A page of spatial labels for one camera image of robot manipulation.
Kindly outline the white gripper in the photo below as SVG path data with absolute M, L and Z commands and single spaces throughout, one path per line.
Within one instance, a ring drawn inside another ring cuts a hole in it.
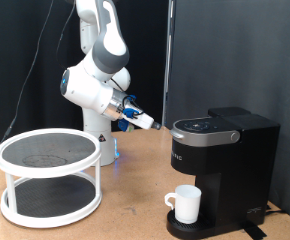
M 133 108 L 126 108 L 124 110 L 124 118 L 132 124 L 146 130 L 150 129 L 151 127 L 156 130 L 161 129 L 161 124 L 154 122 L 154 119 L 152 117 L 150 117 L 146 113 L 139 113 Z

